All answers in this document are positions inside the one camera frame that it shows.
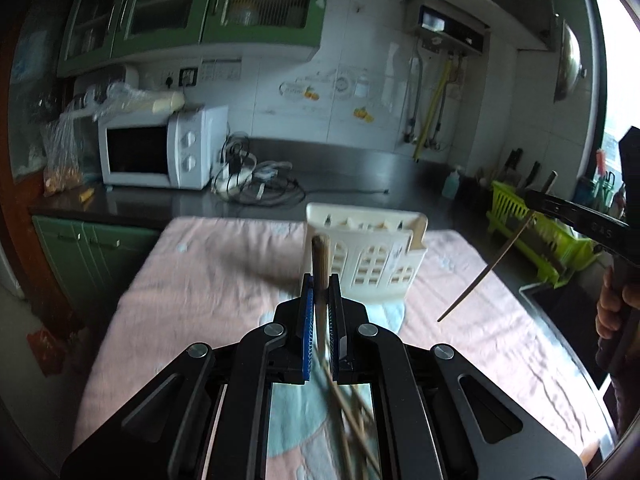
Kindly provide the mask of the person right hand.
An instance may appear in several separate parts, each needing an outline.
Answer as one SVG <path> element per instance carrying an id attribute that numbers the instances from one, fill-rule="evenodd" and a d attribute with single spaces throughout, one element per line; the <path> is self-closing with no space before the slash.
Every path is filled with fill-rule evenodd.
<path id="1" fill-rule="evenodd" d="M 625 285 L 622 292 L 613 288 L 613 269 L 608 268 L 603 275 L 600 297 L 597 303 L 596 329 L 598 335 L 606 340 L 612 339 L 622 327 L 623 303 L 639 309 L 639 286 Z"/>

